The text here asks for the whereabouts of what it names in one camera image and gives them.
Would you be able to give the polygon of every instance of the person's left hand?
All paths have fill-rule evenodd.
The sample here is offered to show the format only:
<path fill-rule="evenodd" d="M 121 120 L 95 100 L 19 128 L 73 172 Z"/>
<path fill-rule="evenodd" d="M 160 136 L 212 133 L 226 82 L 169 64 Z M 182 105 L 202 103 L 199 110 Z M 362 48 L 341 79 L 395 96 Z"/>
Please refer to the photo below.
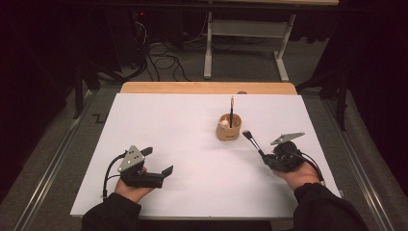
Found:
<path fill-rule="evenodd" d="M 147 194 L 152 192 L 154 188 L 133 188 L 128 187 L 120 178 L 116 183 L 115 193 L 118 193 L 135 203 L 139 203 L 139 201 Z"/>

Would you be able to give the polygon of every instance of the metal rail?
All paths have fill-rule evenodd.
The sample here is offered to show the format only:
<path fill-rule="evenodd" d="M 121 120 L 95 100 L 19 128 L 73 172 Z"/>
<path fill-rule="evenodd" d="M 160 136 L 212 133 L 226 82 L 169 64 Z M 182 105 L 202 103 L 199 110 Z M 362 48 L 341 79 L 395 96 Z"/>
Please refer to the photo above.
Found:
<path fill-rule="evenodd" d="M 34 191 L 33 195 L 31 196 L 31 199 L 27 204 L 23 214 L 21 215 L 20 219 L 15 225 L 14 231 L 29 230 L 30 225 L 32 224 L 34 218 L 36 217 L 36 214 L 43 200 L 45 199 L 45 196 L 47 196 L 47 193 L 51 188 L 51 185 L 64 161 L 66 155 L 65 151 L 72 137 L 74 136 L 75 131 L 78 128 L 82 116 L 84 115 L 85 111 L 90 105 L 90 102 L 94 99 L 94 96 L 95 94 L 90 93 L 89 90 L 86 95 L 85 109 L 82 111 L 82 113 L 78 116 L 77 119 L 74 119 L 74 121 L 69 126 L 68 131 L 65 133 L 64 138 L 60 143 L 60 146 L 58 147 L 53 159 L 51 160 L 47 170 L 45 171 L 41 180 L 39 181 L 37 188 Z"/>
<path fill-rule="evenodd" d="M 333 121 L 333 124 L 336 127 L 337 132 L 339 133 L 348 158 L 353 165 L 354 174 L 356 176 L 357 182 L 360 185 L 361 191 L 366 198 L 366 201 L 371 209 L 371 212 L 377 222 L 378 227 L 382 231 L 394 231 L 393 225 L 390 222 L 390 219 L 387 216 L 387 213 L 384 211 L 382 202 L 378 197 L 376 190 L 371 184 L 366 172 L 364 171 L 363 166 L 360 163 L 358 155 L 354 151 L 354 148 L 348 139 L 347 134 L 340 128 L 339 124 L 336 121 L 336 113 L 333 105 L 329 100 L 322 100 L 324 108 L 331 115 L 330 118 Z"/>
<path fill-rule="evenodd" d="M 252 3 L 129 3 L 109 1 L 63 1 L 63 7 L 70 8 L 129 8 L 143 9 L 145 11 L 175 10 L 185 12 L 213 12 L 213 13 L 366 13 L 370 8 L 366 7 L 342 7 L 342 6 L 309 6 L 287 4 L 252 4 Z"/>

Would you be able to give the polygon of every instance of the metal gripper jaw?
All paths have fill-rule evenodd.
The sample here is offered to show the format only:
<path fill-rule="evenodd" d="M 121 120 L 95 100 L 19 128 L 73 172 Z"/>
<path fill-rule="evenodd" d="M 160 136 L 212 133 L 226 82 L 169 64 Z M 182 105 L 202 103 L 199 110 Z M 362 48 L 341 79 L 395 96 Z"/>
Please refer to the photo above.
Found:
<path fill-rule="evenodd" d="M 173 166 L 166 168 L 162 173 L 143 171 L 145 157 L 153 152 L 153 147 L 139 151 L 132 145 L 126 152 L 122 163 L 117 169 L 120 178 L 127 186 L 134 188 L 161 188 L 166 177 L 173 172 Z"/>

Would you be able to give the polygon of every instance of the wooden cup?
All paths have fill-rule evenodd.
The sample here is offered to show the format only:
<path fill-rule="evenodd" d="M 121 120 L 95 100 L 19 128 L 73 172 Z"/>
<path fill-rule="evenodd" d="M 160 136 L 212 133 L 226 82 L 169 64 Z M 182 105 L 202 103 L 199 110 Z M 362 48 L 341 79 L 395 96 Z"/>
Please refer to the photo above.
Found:
<path fill-rule="evenodd" d="M 225 119 L 229 121 L 230 115 L 229 114 L 222 115 L 222 117 L 218 120 L 218 125 L 216 129 L 218 139 L 221 141 L 236 140 L 238 136 L 240 135 L 241 125 L 242 125 L 240 116 L 237 114 L 233 114 L 231 128 L 229 126 L 223 127 L 222 125 L 219 125 L 219 123 Z"/>

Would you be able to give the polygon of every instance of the pencil holder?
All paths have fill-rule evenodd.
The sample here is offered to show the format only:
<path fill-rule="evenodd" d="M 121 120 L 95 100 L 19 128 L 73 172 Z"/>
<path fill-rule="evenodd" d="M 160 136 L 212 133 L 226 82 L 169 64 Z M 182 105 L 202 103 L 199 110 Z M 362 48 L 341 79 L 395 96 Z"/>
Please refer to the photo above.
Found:
<path fill-rule="evenodd" d="M 221 141 L 233 141 L 238 138 L 241 130 L 241 118 L 239 115 L 233 114 L 232 127 L 230 124 L 230 115 L 225 114 L 218 120 L 216 129 L 217 137 Z"/>

